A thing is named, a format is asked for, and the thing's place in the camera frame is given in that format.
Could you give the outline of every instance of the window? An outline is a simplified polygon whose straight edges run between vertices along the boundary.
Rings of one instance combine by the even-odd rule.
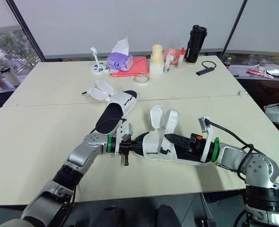
[[[242,54],[242,53],[225,53],[222,61],[225,62],[231,57],[232,65],[262,65],[279,69],[279,56],[260,55],[260,54]]]
[[[11,67],[17,76],[24,76],[39,62],[23,31],[0,33],[0,69]]]

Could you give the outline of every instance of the gray floor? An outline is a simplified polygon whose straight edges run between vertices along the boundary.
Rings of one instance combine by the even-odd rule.
[[[124,208],[127,227],[153,227],[154,210],[162,204],[173,208],[183,227],[196,226],[194,220],[206,218],[206,214],[208,218],[213,216],[218,227],[231,227],[237,215],[244,209],[241,196],[234,196],[214,204],[208,203],[208,207],[204,200],[201,200],[200,194],[95,201],[77,203],[66,224],[89,227],[101,210],[116,205]],[[10,219],[19,218],[20,214],[21,211],[0,208],[0,224]]]

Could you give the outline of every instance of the glue bottle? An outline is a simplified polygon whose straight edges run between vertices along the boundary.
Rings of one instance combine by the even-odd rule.
[[[149,74],[151,76],[162,76],[164,74],[163,46],[154,45],[150,57]]]
[[[184,55],[185,55],[185,48],[183,47],[181,54],[179,55],[179,58],[178,58],[178,65],[177,65],[178,69],[180,69],[182,67]]]

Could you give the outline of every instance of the black thermos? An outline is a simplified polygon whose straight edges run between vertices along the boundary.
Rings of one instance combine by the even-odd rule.
[[[200,54],[202,44],[207,36],[207,29],[194,25],[190,32],[190,40],[185,54],[186,63],[195,64]]]

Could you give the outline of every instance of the white table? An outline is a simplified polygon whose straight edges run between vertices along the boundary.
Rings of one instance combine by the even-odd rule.
[[[197,76],[202,61],[213,61],[213,72]],[[183,64],[182,69],[171,65],[162,77],[151,77],[149,84],[139,86],[133,77],[96,76],[90,66],[95,61],[41,62],[30,72],[4,106],[58,105],[98,103],[94,98],[83,97],[82,92],[94,87],[94,81],[103,79],[116,92],[134,90],[138,100],[208,97],[236,95],[244,88],[234,79],[217,56],[200,56],[195,65]]]
[[[138,101],[128,114],[133,139],[152,129],[149,110],[161,104],[181,112],[176,133],[201,134],[198,117],[208,114],[279,165],[279,132],[249,95]],[[0,205],[27,204],[54,177],[69,153],[95,126],[106,103],[3,107],[0,109]],[[214,129],[222,142],[241,144]],[[244,188],[225,169],[148,161],[130,154],[98,156],[83,177],[76,201],[210,192]]]

